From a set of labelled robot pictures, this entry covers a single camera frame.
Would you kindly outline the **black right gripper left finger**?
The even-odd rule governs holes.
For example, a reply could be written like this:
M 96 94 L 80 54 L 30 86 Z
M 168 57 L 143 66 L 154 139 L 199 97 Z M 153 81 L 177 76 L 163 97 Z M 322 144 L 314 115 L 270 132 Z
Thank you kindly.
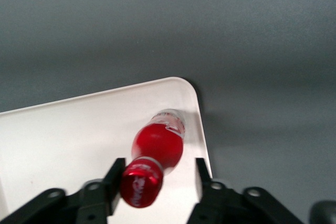
M 120 199 L 125 158 L 117 158 L 102 179 L 86 182 L 76 193 L 48 189 L 6 216 L 1 223 L 108 223 Z

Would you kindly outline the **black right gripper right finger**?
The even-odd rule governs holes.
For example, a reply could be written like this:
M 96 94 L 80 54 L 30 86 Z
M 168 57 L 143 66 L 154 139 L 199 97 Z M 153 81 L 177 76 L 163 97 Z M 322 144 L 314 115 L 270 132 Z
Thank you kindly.
M 199 202 L 187 223 L 302 223 L 265 189 L 248 187 L 238 193 L 211 178 L 205 159 L 195 163 Z

